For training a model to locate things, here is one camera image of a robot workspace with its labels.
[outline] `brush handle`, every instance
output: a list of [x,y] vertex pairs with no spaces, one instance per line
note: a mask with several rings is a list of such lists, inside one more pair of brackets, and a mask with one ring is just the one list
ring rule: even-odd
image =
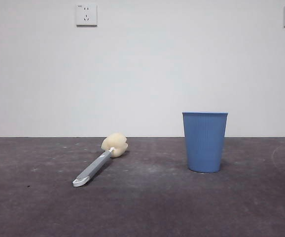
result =
[[98,158],[95,159],[88,167],[82,171],[77,179],[84,179],[86,177],[92,178],[98,170],[110,159],[112,153],[110,151],[103,152]]

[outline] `yellow sponge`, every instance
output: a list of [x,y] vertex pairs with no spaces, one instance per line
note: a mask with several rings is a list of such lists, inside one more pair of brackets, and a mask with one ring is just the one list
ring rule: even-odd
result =
[[115,150],[112,152],[111,157],[116,158],[121,156],[128,148],[126,141],[127,138],[123,134],[113,133],[104,139],[101,148],[105,151],[108,151],[111,147],[114,147]]

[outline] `sponge brush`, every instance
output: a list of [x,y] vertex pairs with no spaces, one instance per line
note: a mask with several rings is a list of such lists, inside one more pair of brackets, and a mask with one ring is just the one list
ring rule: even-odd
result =
[[123,134],[113,133],[104,139],[101,148],[105,151],[108,151],[110,148],[114,147],[115,149],[112,152],[111,157],[116,158],[121,156],[128,148],[126,141],[127,138]]

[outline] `plastic cup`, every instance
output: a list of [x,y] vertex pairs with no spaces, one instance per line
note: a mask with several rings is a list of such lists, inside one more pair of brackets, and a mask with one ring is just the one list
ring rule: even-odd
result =
[[187,165],[190,170],[220,170],[228,113],[183,112]]

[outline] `floor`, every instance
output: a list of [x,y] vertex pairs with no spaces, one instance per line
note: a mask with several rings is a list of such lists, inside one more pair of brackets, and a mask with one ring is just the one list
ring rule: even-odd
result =
[[86,186],[103,138],[0,138],[0,237],[285,237],[285,138],[227,138],[221,171],[183,138],[129,138]]

